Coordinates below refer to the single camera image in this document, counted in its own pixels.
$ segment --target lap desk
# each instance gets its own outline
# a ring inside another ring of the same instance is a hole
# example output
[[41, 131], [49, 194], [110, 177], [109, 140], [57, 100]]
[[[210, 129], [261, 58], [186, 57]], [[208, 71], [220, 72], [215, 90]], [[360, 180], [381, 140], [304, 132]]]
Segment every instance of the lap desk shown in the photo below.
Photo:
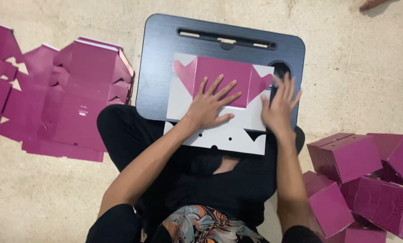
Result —
[[[136, 107], [146, 119], [166, 121], [164, 133], [186, 113], [198, 86], [224, 74], [220, 88], [236, 79], [230, 94], [242, 96], [220, 111], [235, 118], [220, 127], [199, 130], [184, 145], [264, 154], [266, 127], [260, 112], [262, 94], [270, 91], [272, 75], [290, 72], [300, 90], [305, 46], [296, 36], [155, 14], [146, 21]], [[296, 107], [291, 126], [296, 126]], [[260, 133], [255, 141], [246, 133]]]

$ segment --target concrete floor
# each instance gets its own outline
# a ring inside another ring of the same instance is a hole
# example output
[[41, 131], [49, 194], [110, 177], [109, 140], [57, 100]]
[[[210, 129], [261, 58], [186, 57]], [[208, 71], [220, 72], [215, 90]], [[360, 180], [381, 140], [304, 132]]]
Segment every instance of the concrete floor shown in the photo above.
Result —
[[[307, 142], [340, 131], [403, 134], [403, 0], [360, 14], [363, 1], [1, 0], [0, 24], [23, 52], [79, 36], [120, 44], [136, 71], [154, 13], [296, 35], [307, 47], [298, 121]], [[313, 169], [306, 148], [300, 160]], [[31, 155], [0, 136], [0, 243], [83, 242], [117, 174], [108, 155], [104, 163]], [[259, 229], [280, 242], [275, 201]]]

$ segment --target black object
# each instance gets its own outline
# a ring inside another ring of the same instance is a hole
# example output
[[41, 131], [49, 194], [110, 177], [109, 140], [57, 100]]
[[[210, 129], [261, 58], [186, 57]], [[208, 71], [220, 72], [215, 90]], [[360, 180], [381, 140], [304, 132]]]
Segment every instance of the black object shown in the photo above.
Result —
[[[175, 52], [274, 66], [280, 78], [290, 71], [296, 78], [295, 92], [301, 90], [305, 44], [299, 37], [154, 14], [146, 20], [138, 80], [136, 106], [144, 118], [167, 120]], [[293, 110], [292, 128], [297, 111], [298, 107]]]

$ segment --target white cardboard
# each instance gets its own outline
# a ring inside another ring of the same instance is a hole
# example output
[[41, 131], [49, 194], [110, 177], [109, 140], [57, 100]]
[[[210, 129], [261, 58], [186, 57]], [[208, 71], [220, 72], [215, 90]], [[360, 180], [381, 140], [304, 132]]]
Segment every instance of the white cardboard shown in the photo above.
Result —
[[[175, 54], [175, 60], [180, 60], [184, 65], [191, 62], [195, 57], [196, 56], [193, 55]], [[254, 65], [254, 67], [261, 77], [267, 74], [273, 75], [274, 73], [273, 67], [260, 65]], [[264, 155], [266, 135], [260, 135], [255, 141], [253, 141], [244, 129], [255, 131], [266, 130], [266, 126], [261, 119], [262, 101], [260, 96], [266, 95], [269, 97], [270, 93], [269, 90], [264, 90], [261, 94], [255, 97], [246, 108], [230, 106], [223, 107], [219, 112], [219, 116], [233, 113], [235, 117], [227, 123], [221, 124], [217, 127], [198, 130], [191, 135], [183, 145], [206, 148], [211, 148], [215, 145], [220, 150]], [[177, 75], [173, 73], [168, 97], [167, 119], [180, 120], [188, 111], [191, 103], [191, 94]], [[173, 125], [166, 122], [164, 134], [172, 128]]]

